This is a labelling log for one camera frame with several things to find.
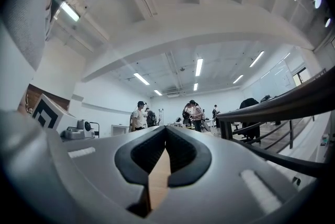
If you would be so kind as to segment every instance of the handrail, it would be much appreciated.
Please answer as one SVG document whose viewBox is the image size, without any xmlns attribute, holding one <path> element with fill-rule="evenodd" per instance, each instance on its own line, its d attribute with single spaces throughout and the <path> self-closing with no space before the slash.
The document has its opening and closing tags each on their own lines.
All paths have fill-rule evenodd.
<svg viewBox="0 0 335 224">
<path fill-rule="evenodd" d="M 242 134 L 244 134 L 245 132 L 249 131 L 250 129 L 253 129 L 253 128 L 255 128 L 255 127 L 261 126 L 261 125 L 264 124 L 264 123 L 265 123 L 265 122 L 258 122 L 257 124 L 254 124 L 254 125 L 251 125 L 251 126 L 242 128 L 242 129 L 238 129 L 238 130 L 234 131 L 232 134 L 233 134 L 233 135 L 236 135 L 236 134 L 242 135 Z"/>
<path fill-rule="evenodd" d="M 275 129 L 273 129 L 272 131 L 270 131 L 269 133 L 259 137 L 259 138 L 256 138 L 256 139 L 253 139 L 253 140 L 250 140 L 247 142 L 247 144 L 254 144 L 255 142 L 257 141 L 260 141 L 261 139 L 263 138 L 266 138 L 267 136 L 271 135 L 272 133 L 274 133 L 275 131 L 277 131 L 279 128 L 282 128 L 284 125 L 286 125 L 288 123 L 288 121 L 285 121 L 283 124 L 281 124 L 280 126 L 276 127 Z"/>
<path fill-rule="evenodd" d="M 270 162 L 279 164 L 285 168 L 291 169 L 293 171 L 312 176 L 312 177 L 322 177 L 328 168 L 327 163 L 316 163 L 310 161 L 304 161 L 288 156 L 284 156 L 278 153 L 260 149 L 258 147 L 240 142 L 239 140 L 233 139 L 234 142 L 246 147 L 253 153 L 257 154 L 259 157 L 264 158 Z"/>
<path fill-rule="evenodd" d="M 220 121 L 260 122 L 304 118 L 335 109 L 335 67 L 277 98 L 244 109 L 218 114 Z"/>
</svg>

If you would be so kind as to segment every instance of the black railing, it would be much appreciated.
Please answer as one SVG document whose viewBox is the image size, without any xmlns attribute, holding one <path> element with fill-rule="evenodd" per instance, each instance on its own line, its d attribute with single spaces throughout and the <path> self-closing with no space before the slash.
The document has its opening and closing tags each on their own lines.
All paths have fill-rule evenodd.
<svg viewBox="0 0 335 224">
<path fill-rule="evenodd" d="M 284 144 L 281 148 L 285 148 L 289 145 L 290 149 L 293 148 L 294 141 L 294 129 L 292 119 L 310 117 L 314 121 L 314 115 L 322 114 L 335 109 L 335 67 L 326 72 L 322 70 L 317 75 L 310 78 L 302 85 L 263 103 L 259 103 L 254 106 L 250 106 L 244 109 L 234 110 L 228 113 L 219 114 L 217 118 L 220 121 L 221 137 L 223 139 L 229 139 L 235 141 L 244 147 L 252 150 L 257 155 L 265 158 L 266 160 L 272 161 L 279 165 L 282 165 L 291 170 L 304 173 L 307 175 L 319 177 L 324 171 L 325 166 L 315 164 L 313 162 L 306 162 L 295 158 L 289 158 L 282 156 L 275 152 L 269 152 L 267 149 L 273 145 L 282 141 L 289 135 L 289 141 Z M 255 139 L 235 140 L 233 135 L 245 134 L 253 128 L 257 128 L 265 122 L 271 121 L 285 121 L 280 126 L 276 127 L 269 133 L 260 136 Z M 232 131 L 231 124 L 234 122 L 256 122 L 252 126 Z M 255 147 L 252 144 L 260 142 L 262 139 L 270 136 L 274 132 L 281 129 L 284 125 L 289 123 L 289 131 L 285 132 L 277 140 L 267 145 L 264 149 Z"/>
</svg>

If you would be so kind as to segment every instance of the wooden panel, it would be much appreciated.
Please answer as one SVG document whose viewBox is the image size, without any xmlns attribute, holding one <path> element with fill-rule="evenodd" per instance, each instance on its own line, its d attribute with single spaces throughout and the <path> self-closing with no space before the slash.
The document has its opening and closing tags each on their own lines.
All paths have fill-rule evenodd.
<svg viewBox="0 0 335 224">
<path fill-rule="evenodd" d="M 36 103 L 38 102 L 38 99 L 40 98 L 42 94 L 45 94 L 48 98 L 50 98 L 52 101 L 54 101 L 56 104 L 61 106 L 66 111 L 68 110 L 69 104 L 70 104 L 69 100 L 59 97 L 59 96 L 55 96 L 53 94 L 50 94 L 31 84 L 29 84 L 28 89 L 27 89 L 26 108 L 34 109 Z"/>
</svg>

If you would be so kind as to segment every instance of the window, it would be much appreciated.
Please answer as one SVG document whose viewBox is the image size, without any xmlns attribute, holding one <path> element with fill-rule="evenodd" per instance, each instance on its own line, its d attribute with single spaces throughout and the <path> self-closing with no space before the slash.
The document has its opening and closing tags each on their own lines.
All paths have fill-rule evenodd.
<svg viewBox="0 0 335 224">
<path fill-rule="evenodd" d="M 297 74 L 293 76 L 293 79 L 294 79 L 296 86 L 302 84 L 303 82 L 310 79 L 308 70 L 306 68 L 303 68 L 302 70 L 300 70 L 299 72 L 297 72 Z"/>
</svg>

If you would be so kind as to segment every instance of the backpack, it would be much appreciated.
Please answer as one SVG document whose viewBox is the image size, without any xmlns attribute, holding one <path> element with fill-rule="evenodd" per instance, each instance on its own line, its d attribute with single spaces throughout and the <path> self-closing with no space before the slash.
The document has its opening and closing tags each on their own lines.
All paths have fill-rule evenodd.
<svg viewBox="0 0 335 224">
<path fill-rule="evenodd" d="M 147 124 L 148 126 L 155 126 L 156 123 L 156 115 L 152 113 L 151 115 L 147 116 Z"/>
</svg>

